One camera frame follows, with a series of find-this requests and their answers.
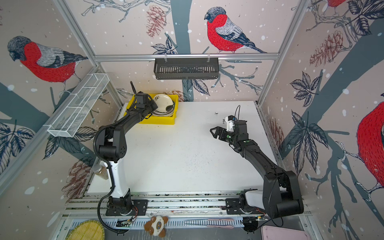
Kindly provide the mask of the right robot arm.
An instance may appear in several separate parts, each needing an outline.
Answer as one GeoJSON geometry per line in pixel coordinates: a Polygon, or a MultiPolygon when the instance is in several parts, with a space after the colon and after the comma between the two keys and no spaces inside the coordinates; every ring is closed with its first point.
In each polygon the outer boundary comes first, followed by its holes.
{"type": "Polygon", "coordinates": [[[227,128],[210,129],[212,136],[229,146],[258,171],[263,177],[263,189],[244,190],[239,200],[228,199],[227,214],[268,215],[272,219],[282,218],[304,212],[304,204],[297,175],[286,171],[270,160],[260,146],[249,138],[247,122],[244,120],[227,120],[227,128]]]}

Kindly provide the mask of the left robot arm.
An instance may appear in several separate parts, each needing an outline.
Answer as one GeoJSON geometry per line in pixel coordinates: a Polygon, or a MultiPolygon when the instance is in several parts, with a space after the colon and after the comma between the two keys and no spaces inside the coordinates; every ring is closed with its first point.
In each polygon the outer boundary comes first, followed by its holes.
{"type": "Polygon", "coordinates": [[[111,206],[124,207],[128,211],[132,208],[130,189],[122,190],[120,183],[116,182],[119,173],[114,173],[114,169],[127,153],[126,133],[136,124],[148,119],[157,108],[149,94],[139,92],[134,95],[134,102],[126,110],[126,115],[113,124],[101,127],[94,137],[94,153],[106,163],[111,181],[111,190],[106,195],[111,206]]]}

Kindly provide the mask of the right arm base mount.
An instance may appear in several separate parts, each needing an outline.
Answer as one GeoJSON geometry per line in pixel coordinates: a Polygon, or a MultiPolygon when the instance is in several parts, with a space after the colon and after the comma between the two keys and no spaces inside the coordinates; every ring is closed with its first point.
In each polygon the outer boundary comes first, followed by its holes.
{"type": "Polygon", "coordinates": [[[243,190],[236,198],[225,200],[225,209],[228,215],[265,215],[263,204],[263,191],[257,189],[243,190]]]}

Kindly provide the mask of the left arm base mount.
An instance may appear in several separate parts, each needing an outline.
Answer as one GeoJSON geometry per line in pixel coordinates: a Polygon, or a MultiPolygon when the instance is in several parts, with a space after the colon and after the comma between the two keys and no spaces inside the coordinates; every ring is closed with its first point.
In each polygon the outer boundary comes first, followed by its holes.
{"type": "Polygon", "coordinates": [[[109,196],[106,216],[145,216],[148,202],[144,199],[132,200],[131,196],[120,198],[109,196]]]}

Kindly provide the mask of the cream plate with dark spot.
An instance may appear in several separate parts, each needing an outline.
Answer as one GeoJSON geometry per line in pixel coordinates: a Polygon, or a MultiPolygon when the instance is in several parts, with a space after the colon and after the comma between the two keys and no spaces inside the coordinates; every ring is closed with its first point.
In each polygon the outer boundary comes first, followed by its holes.
{"type": "Polygon", "coordinates": [[[168,95],[158,94],[154,97],[154,101],[158,112],[166,113],[173,109],[174,102],[168,95]]]}

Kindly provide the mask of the dark green lettered rim plate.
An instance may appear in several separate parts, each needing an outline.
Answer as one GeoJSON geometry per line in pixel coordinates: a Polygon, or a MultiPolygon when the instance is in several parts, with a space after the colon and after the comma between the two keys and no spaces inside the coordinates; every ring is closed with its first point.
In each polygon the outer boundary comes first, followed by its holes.
{"type": "Polygon", "coordinates": [[[159,105],[159,107],[152,111],[152,114],[157,117],[170,117],[174,114],[175,105],[159,105]]]}

